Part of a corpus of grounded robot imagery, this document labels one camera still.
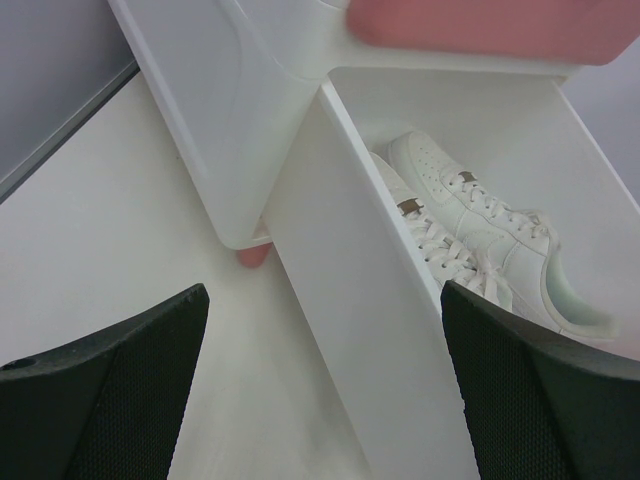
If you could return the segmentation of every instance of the shoelace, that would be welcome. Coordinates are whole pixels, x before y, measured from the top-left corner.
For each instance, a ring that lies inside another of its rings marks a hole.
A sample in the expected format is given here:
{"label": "shoelace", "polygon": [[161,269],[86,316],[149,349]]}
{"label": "shoelace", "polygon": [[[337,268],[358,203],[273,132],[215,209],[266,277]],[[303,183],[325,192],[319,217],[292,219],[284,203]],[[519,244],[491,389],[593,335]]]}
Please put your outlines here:
{"label": "shoelace", "polygon": [[427,263],[440,262],[442,268],[460,267],[451,280],[489,300],[497,299],[501,279],[488,257],[476,259],[462,242],[426,212],[412,212],[404,218]]}
{"label": "shoelace", "polygon": [[538,238],[540,235],[555,238],[555,230],[551,227],[548,217],[538,210],[513,210],[509,205],[499,198],[490,195],[478,182],[468,182],[459,173],[453,173],[448,179],[450,187],[460,188],[463,193],[469,193],[471,203],[483,201],[484,207],[489,212],[491,218],[500,215],[507,215],[509,222],[518,224],[518,231],[530,231],[531,238]]}

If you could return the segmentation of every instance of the white plastic drawer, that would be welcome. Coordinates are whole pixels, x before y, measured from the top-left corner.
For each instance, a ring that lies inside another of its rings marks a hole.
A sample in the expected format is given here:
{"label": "white plastic drawer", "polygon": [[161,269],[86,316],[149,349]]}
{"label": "white plastic drawer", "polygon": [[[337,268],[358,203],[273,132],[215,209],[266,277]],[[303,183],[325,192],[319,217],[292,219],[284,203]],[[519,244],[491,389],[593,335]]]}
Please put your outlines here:
{"label": "white plastic drawer", "polygon": [[321,86],[265,222],[376,477],[477,479],[439,292],[368,154],[414,129],[550,214],[568,278],[620,321],[623,354],[640,215],[549,77],[345,68]]}

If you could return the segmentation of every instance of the white sneaker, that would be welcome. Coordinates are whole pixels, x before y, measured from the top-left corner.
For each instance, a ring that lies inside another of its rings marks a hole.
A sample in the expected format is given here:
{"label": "white sneaker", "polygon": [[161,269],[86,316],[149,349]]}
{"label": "white sneaker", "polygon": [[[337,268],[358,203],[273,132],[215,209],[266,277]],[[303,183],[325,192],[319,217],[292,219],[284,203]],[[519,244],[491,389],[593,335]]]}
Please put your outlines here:
{"label": "white sneaker", "polygon": [[556,231],[539,212],[516,211],[491,196],[472,173],[421,132],[388,147],[391,166],[433,216],[468,249],[483,249],[513,290],[514,311],[577,339],[616,335],[607,315],[571,289],[560,262]]}
{"label": "white sneaker", "polygon": [[447,280],[453,280],[511,311],[511,289],[506,280],[491,268],[488,258],[484,262],[479,261],[442,225],[433,220],[423,202],[382,158],[373,153],[371,157],[440,289]]}

